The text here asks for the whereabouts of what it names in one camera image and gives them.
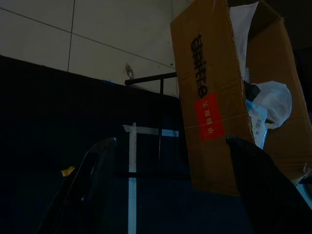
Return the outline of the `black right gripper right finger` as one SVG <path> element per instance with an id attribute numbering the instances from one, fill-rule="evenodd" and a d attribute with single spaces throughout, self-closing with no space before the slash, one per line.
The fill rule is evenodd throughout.
<path id="1" fill-rule="evenodd" d="M 312 210 L 271 157 L 253 143 L 227 136 L 237 190 L 257 234 L 310 234 Z"/>

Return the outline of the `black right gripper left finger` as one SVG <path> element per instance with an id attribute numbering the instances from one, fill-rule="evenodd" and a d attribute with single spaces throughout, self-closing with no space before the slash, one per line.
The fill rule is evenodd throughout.
<path id="1" fill-rule="evenodd" d="M 106 206 L 117 139 L 93 145 L 64 180 L 41 222 L 38 234 L 95 234 Z"/>

